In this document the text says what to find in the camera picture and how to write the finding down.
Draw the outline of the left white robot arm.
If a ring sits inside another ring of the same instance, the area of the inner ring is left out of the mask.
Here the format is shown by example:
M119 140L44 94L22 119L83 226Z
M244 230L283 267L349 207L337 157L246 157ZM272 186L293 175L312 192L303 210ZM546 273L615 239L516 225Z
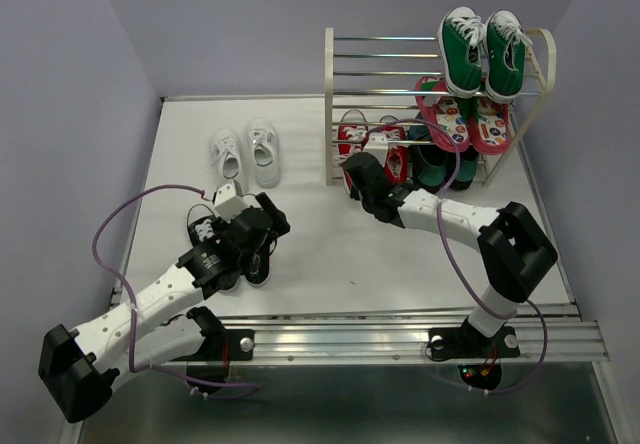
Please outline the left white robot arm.
M131 378L164 371L175 359L218 362L209 379L183 377L210 398L231 385L230 361L252 358L253 331L227 329L204 303L240 278L264 283L276 243L291 226L266 193L249 203L230 186L215 192L210 211L189 225L191 249L149 286L134 291L126 284L128 301L45 334L38 375L67 422L94 415Z

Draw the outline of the red canvas sneaker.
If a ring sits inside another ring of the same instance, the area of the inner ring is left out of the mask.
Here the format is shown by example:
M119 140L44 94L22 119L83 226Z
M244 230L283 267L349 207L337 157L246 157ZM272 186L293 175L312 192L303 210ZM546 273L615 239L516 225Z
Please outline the red canvas sneaker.
M353 154L360 152L368 132L367 119L359 109L346 111L338 126L337 154L333 157L335 165L342 167L344 162Z
M402 125L395 125L397 119L391 115L385 115L380 119L384 123L382 133L391 141L404 141L407 138ZM389 144L384 170L386 176L393 184L404 184L408 175L408 150L402 144Z

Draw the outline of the white sneaker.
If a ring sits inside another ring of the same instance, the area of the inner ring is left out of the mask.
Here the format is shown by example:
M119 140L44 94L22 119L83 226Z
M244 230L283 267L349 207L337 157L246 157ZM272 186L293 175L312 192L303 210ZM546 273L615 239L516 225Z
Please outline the white sneaker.
M271 123L260 117L248 122L246 137L256 183L265 189L280 183L281 165L279 138Z
M213 165L224 182L233 181L243 193L249 190L240 139L235 131L220 129L212 139L210 154Z

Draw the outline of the black canvas sneaker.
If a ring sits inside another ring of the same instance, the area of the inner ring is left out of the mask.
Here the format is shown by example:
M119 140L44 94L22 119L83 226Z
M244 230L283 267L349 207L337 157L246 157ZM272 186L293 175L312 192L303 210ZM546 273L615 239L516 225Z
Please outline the black canvas sneaker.
M258 250L247 253L242 258L243 276L253 287L263 286L269 279L271 245L262 245Z
M187 234L192 248L179 258L178 266L184 267L193 277L193 285L208 299L219 292L233 290L240 277L237 255L224 237L226 224L213 215L190 221L187 215Z

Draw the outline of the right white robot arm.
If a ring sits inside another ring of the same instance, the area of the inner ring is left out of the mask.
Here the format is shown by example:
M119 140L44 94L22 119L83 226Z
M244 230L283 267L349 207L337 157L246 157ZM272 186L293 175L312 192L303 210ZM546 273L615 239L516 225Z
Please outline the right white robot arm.
M378 221L436 234L477 251L488 286L473 297L476 306L457 327L435 328L427 354L435 361L481 358L492 351L517 357L505 340L514 332L506 323L555 266L558 253L529 210L510 202L502 208L479 207L442 199L410 184L394 184L367 152L347 158L342 168L360 195L363 209Z

